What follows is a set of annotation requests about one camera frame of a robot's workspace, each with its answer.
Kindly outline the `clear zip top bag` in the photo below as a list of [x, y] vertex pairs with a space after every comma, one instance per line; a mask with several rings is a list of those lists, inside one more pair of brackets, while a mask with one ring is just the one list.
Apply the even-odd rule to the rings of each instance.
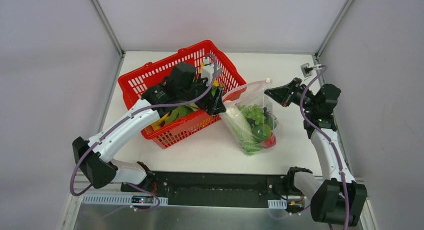
[[265, 91], [272, 80], [255, 81], [229, 90], [222, 98], [226, 111], [219, 116], [247, 156], [270, 149], [277, 143], [278, 120]]

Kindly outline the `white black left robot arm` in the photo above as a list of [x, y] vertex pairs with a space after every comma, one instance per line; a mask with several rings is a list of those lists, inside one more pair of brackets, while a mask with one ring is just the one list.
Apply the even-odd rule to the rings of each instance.
[[202, 77], [194, 65], [178, 63], [169, 76], [142, 93], [140, 99], [113, 125], [85, 140], [72, 142], [76, 169], [89, 180], [90, 187], [102, 188], [113, 180], [132, 183], [140, 192], [152, 187], [152, 178], [140, 163], [116, 161], [116, 153], [138, 132], [158, 121], [179, 106], [196, 104], [208, 115], [225, 112], [222, 90], [211, 93], [218, 76], [219, 65], [214, 63], [211, 77]]

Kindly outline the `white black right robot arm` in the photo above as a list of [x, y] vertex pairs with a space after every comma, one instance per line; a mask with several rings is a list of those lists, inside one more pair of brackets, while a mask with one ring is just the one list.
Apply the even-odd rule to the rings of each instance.
[[332, 84], [324, 84], [314, 94], [300, 78], [290, 83], [267, 89], [268, 97], [282, 107], [296, 104], [304, 118], [303, 127], [318, 156], [322, 181], [311, 170], [302, 167], [289, 168], [283, 177], [283, 190], [291, 195], [301, 192], [310, 200], [310, 213], [316, 222], [356, 226], [368, 192], [357, 183], [342, 159], [334, 108], [341, 90]]

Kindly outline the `green grape bunch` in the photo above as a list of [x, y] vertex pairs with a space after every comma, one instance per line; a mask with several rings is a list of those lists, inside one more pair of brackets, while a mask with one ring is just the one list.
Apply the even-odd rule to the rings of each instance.
[[238, 106], [238, 109], [241, 111], [242, 115], [252, 126], [259, 124], [264, 124], [265, 120], [265, 110], [259, 105], [241, 105]]

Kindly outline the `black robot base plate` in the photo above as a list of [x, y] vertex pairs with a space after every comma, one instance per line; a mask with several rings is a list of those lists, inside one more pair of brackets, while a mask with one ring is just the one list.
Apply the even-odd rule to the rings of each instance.
[[169, 205], [266, 208], [270, 200], [294, 201], [300, 190], [283, 175], [156, 171], [138, 185]]

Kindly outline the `red plastic shopping basket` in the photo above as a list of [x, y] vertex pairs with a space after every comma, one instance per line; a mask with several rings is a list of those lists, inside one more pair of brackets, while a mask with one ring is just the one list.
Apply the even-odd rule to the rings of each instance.
[[[123, 101], [130, 109], [149, 87], [160, 83], [171, 73], [173, 66], [180, 62], [187, 62], [200, 68], [204, 55], [212, 53], [222, 68], [217, 82], [224, 84], [224, 93], [246, 84], [243, 77], [237, 72], [231, 60], [217, 48], [210, 40], [204, 40], [192, 46], [181, 48], [177, 53], [154, 63], [148, 62], [118, 78], [122, 90]], [[218, 115], [209, 116], [205, 111], [197, 110], [186, 117], [170, 123], [161, 129], [153, 130], [148, 126], [141, 131], [145, 139], [153, 140], [159, 147], [165, 149], [189, 137], [190, 135], [208, 127], [220, 120]]]

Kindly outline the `green bell pepper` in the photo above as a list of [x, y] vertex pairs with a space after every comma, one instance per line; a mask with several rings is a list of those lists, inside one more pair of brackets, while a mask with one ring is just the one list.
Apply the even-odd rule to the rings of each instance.
[[276, 121], [272, 115], [265, 117], [264, 124], [270, 127], [271, 130], [274, 130], [277, 126]]

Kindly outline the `red apple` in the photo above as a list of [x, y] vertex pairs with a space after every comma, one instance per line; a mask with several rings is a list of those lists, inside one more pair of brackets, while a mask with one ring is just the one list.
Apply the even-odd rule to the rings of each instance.
[[267, 140], [261, 142], [260, 145], [263, 148], [268, 149], [268, 148], [275, 146], [276, 142], [277, 142], [276, 136], [273, 133], [271, 133], [270, 137]]

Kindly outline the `green mango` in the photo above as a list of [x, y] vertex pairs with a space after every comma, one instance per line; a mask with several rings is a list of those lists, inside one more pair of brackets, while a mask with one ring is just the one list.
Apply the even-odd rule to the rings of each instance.
[[252, 133], [258, 142], [264, 142], [271, 137], [272, 130], [267, 124], [259, 124], [252, 128]]

